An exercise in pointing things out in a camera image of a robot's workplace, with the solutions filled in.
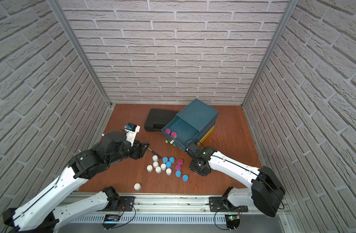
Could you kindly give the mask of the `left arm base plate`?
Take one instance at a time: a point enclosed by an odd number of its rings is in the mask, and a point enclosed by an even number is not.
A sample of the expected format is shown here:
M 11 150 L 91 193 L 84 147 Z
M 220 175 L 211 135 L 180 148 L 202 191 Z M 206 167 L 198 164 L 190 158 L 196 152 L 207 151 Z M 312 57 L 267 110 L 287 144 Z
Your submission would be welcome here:
M 104 211 L 119 212 L 124 208 L 125 212 L 133 212 L 135 196 L 120 196 L 114 200 L 109 201 Z

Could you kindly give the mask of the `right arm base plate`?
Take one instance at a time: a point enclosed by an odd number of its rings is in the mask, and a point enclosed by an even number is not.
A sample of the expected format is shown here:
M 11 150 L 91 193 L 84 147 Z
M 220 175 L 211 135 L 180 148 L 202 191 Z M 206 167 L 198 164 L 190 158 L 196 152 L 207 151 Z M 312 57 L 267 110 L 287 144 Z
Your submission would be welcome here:
M 209 197 L 209 207 L 211 212 L 248 212 L 247 206 L 234 206 L 225 198 L 222 197 Z

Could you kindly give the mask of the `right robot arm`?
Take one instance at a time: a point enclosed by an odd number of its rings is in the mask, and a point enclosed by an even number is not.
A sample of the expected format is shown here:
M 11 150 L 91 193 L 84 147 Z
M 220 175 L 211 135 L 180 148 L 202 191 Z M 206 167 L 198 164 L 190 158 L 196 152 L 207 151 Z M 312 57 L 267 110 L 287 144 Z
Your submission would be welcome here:
M 286 190 L 267 166 L 252 167 L 231 159 L 212 147 L 200 148 L 189 145 L 185 152 L 192 158 L 191 171 L 207 176 L 212 170 L 219 171 L 245 185 L 247 188 L 229 187 L 218 201 L 216 210 L 233 211 L 239 207 L 253 206 L 269 217 L 275 217 Z

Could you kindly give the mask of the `teal top drawer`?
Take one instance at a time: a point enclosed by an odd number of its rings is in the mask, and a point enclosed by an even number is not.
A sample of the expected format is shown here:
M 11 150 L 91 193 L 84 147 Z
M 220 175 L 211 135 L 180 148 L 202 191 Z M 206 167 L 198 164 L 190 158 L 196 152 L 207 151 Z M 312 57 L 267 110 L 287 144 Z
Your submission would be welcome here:
M 167 134 L 165 129 L 176 132 L 177 138 L 173 138 L 170 134 Z M 168 140 L 174 140 L 175 145 L 183 151 L 186 150 L 189 144 L 198 141 L 199 136 L 199 131 L 196 128 L 178 116 L 175 116 L 172 121 L 162 128 L 161 132 Z

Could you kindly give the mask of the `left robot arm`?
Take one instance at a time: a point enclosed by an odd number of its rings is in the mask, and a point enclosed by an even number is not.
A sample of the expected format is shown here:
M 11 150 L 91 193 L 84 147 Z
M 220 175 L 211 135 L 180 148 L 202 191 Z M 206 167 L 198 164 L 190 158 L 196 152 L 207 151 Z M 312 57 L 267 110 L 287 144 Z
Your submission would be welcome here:
M 111 165 L 126 158 L 141 159 L 149 147 L 136 139 L 136 131 L 113 131 L 91 149 L 74 156 L 61 174 L 34 198 L 19 208 L 3 212 L 4 224 L 12 233 L 54 233 L 71 221 L 104 209 L 117 209 L 119 195 L 112 187 L 62 206 L 61 203 L 78 187 Z

